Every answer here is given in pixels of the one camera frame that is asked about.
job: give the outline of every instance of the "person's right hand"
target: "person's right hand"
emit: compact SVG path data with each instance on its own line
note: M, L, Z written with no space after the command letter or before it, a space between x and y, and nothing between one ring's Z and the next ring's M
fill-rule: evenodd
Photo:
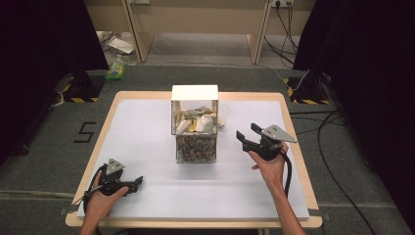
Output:
M288 145L285 142L281 142L282 151L287 153ZM254 151L249 151L248 154L256 162L252 169L259 169L262 174L262 178L268 188L283 185L283 174L284 174L284 158L281 154L278 154L275 159L266 161L262 159L259 154Z

